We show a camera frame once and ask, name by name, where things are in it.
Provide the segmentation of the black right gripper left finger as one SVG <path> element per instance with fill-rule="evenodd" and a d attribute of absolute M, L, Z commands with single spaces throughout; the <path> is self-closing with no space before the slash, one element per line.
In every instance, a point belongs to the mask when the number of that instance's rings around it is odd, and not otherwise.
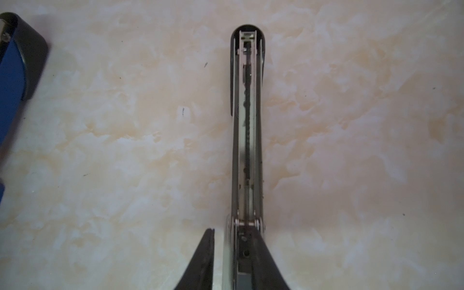
<path fill-rule="evenodd" d="M 212 290 L 214 256 L 215 230 L 208 228 L 174 290 Z"/>

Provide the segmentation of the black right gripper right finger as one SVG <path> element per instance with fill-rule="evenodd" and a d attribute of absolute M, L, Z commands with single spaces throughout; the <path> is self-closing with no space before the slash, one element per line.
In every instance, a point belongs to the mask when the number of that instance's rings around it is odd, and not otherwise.
<path fill-rule="evenodd" d="M 290 290 L 256 227 L 248 228 L 253 290 Z"/>

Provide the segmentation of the blue black stapler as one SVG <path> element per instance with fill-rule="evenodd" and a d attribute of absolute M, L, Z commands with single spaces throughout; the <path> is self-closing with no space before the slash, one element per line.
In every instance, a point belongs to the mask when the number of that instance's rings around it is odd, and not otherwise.
<path fill-rule="evenodd" d="M 1 163 L 49 53 L 45 38 L 13 12 L 1 13 Z"/>

